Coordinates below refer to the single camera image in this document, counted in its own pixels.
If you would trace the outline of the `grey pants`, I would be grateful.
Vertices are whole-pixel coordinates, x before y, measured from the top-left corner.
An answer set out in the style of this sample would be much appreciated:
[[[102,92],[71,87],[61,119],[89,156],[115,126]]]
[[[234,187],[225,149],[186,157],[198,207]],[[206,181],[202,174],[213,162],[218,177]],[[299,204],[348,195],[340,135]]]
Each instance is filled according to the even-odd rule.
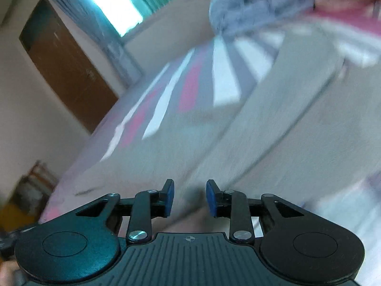
[[[291,201],[325,196],[380,169],[380,39],[316,23],[287,27],[265,79],[235,105],[166,117],[158,131],[88,169],[79,204],[175,182],[154,230],[203,232],[205,183]]]

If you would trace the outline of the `striped pink grey bedsheet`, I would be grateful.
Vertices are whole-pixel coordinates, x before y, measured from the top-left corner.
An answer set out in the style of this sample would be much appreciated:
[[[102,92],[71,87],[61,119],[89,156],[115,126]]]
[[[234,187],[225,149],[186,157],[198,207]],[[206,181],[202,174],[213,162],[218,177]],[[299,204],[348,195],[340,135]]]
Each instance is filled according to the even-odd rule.
[[[375,36],[380,39],[380,15],[371,9],[338,13],[318,11],[231,39],[216,37],[189,50],[114,105],[61,178],[41,220],[50,221],[84,205],[75,200],[77,178],[116,149],[131,147],[155,134],[166,117],[188,114],[192,110],[212,110],[246,100],[275,64],[287,27],[311,23],[346,28],[363,38]],[[367,252],[358,280],[364,285],[380,284],[380,225],[375,221],[380,214],[380,169],[336,192],[291,202],[303,203],[356,232]],[[208,209],[207,213],[220,224],[207,232],[227,230],[227,220],[212,218]]]

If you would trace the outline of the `brown wooden door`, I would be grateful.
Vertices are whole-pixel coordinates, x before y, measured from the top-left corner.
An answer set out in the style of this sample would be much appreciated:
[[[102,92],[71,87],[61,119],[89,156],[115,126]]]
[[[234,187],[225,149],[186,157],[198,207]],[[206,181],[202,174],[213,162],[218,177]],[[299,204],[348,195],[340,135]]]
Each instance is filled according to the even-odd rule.
[[[39,0],[19,39],[57,97],[93,133],[118,98],[48,0]]]

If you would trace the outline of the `folded blue-grey quilt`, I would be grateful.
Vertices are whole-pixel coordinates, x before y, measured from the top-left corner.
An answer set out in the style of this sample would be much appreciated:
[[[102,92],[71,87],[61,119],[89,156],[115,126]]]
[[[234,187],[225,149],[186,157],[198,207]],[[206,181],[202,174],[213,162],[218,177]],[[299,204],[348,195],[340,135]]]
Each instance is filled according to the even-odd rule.
[[[233,37],[311,10],[314,0],[211,0],[209,21],[217,36]]]

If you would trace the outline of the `grey curtain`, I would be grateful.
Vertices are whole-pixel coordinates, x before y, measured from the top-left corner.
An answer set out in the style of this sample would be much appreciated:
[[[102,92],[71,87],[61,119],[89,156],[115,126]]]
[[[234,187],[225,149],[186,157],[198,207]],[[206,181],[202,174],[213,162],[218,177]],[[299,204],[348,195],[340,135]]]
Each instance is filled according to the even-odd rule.
[[[121,37],[93,0],[54,0],[60,9],[93,40],[126,85],[143,78],[141,68],[126,51]]]

